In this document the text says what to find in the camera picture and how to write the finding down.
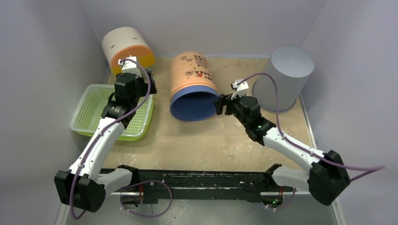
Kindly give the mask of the blue plastic bucket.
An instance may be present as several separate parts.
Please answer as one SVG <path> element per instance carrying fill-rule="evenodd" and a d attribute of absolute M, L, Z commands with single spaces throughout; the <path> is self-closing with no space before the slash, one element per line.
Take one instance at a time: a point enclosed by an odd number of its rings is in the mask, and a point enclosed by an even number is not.
<path fill-rule="evenodd" d="M 216 114 L 214 102 L 218 92 L 204 85 L 193 85 L 177 91 L 170 101 L 170 113 L 183 121 L 200 121 Z"/>

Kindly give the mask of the orange printed plastic bucket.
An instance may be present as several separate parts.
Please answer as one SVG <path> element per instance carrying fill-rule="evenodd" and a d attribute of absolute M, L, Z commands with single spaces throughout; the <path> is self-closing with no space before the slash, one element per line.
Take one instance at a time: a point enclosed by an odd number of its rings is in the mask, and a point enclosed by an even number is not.
<path fill-rule="evenodd" d="M 184 52 L 177 55 L 171 62 L 170 69 L 170 96 L 178 91 L 201 85 L 218 91 L 208 60 L 199 52 Z"/>

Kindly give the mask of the grey plastic bucket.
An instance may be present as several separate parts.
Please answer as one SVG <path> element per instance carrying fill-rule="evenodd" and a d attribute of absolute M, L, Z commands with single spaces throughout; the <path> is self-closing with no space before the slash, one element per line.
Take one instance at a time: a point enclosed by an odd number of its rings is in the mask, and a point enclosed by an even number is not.
<path fill-rule="evenodd" d="M 258 77 L 252 95 L 262 109 L 273 113 L 286 112 L 295 105 L 314 68 L 314 60 L 305 50 L 294 46 L 279 47 L 271 54 L 263 69 L 263 73 L 274 79 L 279 101 L 276 101 L 273 82 L 266 75 Z"/>

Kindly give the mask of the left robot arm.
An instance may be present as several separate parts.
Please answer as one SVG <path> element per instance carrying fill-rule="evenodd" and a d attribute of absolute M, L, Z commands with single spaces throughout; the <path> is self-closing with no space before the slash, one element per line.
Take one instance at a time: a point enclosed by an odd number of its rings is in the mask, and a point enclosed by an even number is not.
<path fill-rule="evenodd" d="M 74 219 L 86 212 L 97 212 L 105 198 L 121 188 L 129 192 L 138 188 L 143 191 L 146 184 L 156 183 L 156 180 L 140 179 L 138 169 L 127 165 L 99 176 L 106 157 L 136 111 L 156 93 L 153 73 L 149 69 L 116 76 L 114 92 L 108 97 L 91 140 L 69 169 L 58 171 L 54 177 L 60 201 L 69 206 Z"/>

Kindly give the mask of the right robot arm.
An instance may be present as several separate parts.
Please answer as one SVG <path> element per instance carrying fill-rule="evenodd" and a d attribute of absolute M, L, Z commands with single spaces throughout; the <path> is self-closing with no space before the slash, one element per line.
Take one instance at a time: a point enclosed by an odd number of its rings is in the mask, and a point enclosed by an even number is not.
<path fill-rule="evenodd" d="M 275 123 L 262 116 L 256 98 L 220 95 L 214 105 L 218 115 L 233 115 L 252 141 L 278 151 L 300 166 L 299 170 L 283 165 L 270 168 L 269 175 L 263 179 L 266 189 L 274 191 L 280 186 L 297 188 L 309 192 L 319 203 L 331 205 L 350 185 L 350 177 L 337 152 L 313 149 L 279 131 Z"/>

